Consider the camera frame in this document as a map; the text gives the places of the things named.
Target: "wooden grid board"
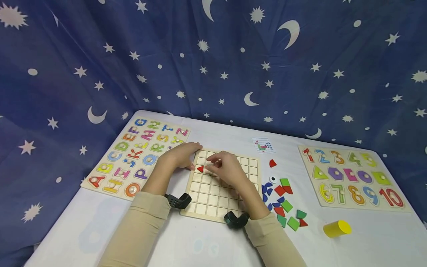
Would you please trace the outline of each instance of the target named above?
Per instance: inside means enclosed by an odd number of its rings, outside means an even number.
[[[208,171],[205,166],[212,165],[206,158],[217,153],[214,150],[200,150],[194,157],[196,169],[191,171],[185,192],[191,196],[191,203],[181,210],[181,215],[224,222],[224,216],[232,211],[239,217],[244,212],[243,201],[236,190],[223,182],[216,174]],[[261,192],[260,161],[257,158],[236,156],[248,179],[254,184],[258,193]]]
[[[411,212],[386,171],[365,151],[298,146],[321,206]]]
[[[134,115],[80,186],[133,200],[157,158],[186,142],[189,134],[188,128]]]

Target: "yellow block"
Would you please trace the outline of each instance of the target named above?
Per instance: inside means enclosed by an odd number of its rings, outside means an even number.
[[[336,238],[340,235],[351,234],[351,227],[346,221],[339,220],[325,225],[323,231],[328,237]]]

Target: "wooden puzzle board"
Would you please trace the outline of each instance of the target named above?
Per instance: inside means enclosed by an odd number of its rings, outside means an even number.
[[[298,148],[321,206],[411,212],[404,196],[368,152]]]
[[[134,115],[81,187],[132,200],[157,158],[187,141],[190,129]]]
[[[243,201],[231,186],[223,182],[205,166],[212,165],[206,158],[219,151],[200,150],[194,157],[196,169],[191,171],[185,192],[191,196],[191,203],[181,210],[181,215],[225,223],[224,216],[232,211],[239,217],[244,212]],[[243,171],[261,192],[260,161],[257,158],[236,155]]]

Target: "hand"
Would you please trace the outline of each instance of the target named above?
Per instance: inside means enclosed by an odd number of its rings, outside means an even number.
[[[168,164],[173,164],[175,168],[187,167],[190,170],[195,170],[196,167],[191,162],[190,155],[202,148],[203,146],[201,146],[200,143],[183,143],[161,155],[159,160],[165,160]]]

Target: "white tablecloth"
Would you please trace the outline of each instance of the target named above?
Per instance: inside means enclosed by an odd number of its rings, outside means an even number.
[[[192,130],[188,141],[206,148],[259,157],[263,184],[272,175],[289,178],[294,194],[287,198],[308,213],[309,226],[297,232],[290,227],[284,231],[308,266],[426,266],[427,231],[414,212],[319,205],[297,146],[348,147],[149,111],[137,114],[187,126]],[[268,137],[277,152],[258,154],[252,137]],[[375,152],[371,154],[383,165]],[[270,159],[276,167],[269,167]],[[181,196],[189,174],[188,170],[176,171],[168,193]],[[129,201],[81,188],[25,266],[96,266],[129,205]],[[336,239],[326,237],[323,225],[336,220],[347,221],[353,233]],[[262,266],[262,262],[243,230],[231,231],[225,224],[184,217],[172,210],[148,266],[246,267]]]

